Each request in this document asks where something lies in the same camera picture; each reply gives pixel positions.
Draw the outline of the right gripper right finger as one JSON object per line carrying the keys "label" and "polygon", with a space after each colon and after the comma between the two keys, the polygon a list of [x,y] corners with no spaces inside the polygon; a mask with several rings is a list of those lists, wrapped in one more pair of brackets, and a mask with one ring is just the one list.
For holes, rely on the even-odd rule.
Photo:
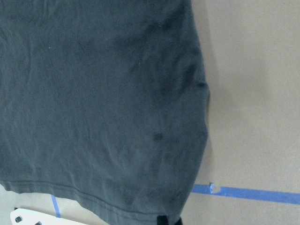
{"label": "right gripper right finger", "polygon": [[175,225],[183,225],[182,218],[180,217],[179,220],[175,223]]}

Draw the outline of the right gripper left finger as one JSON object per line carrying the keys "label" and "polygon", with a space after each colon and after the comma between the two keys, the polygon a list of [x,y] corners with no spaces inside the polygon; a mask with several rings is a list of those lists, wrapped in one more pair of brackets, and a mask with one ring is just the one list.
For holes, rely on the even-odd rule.
{"label": "right gripper left finger", "polygon": [[168,217],[166,215],[157,216],[157,225],[169,225]]}

